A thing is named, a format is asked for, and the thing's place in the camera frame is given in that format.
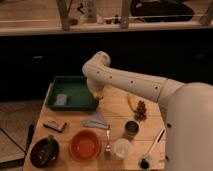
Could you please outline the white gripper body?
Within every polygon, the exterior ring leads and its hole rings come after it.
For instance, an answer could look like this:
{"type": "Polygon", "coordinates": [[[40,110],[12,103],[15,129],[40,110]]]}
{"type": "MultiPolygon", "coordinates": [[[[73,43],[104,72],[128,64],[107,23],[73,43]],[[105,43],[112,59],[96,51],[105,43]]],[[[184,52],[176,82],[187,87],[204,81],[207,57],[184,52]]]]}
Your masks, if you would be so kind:
{"type": "Polygon", "coordinates": [[[101,94],[103,92],[105,84],[88,78],[87,86],[92,94],[101,94]]]}

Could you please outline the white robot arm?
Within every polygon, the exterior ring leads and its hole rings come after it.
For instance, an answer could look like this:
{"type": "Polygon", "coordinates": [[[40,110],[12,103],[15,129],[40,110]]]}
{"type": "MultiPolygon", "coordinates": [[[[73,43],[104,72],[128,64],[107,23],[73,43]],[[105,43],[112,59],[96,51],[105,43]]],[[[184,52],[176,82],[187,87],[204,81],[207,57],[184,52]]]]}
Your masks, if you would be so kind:
{"type": "Polygon", "coordinates": [[[213,171],[213,85],[110,67],[99,51],[82,66],[92,93],[111,85],[166,109],[165,171],[213,171]]]}

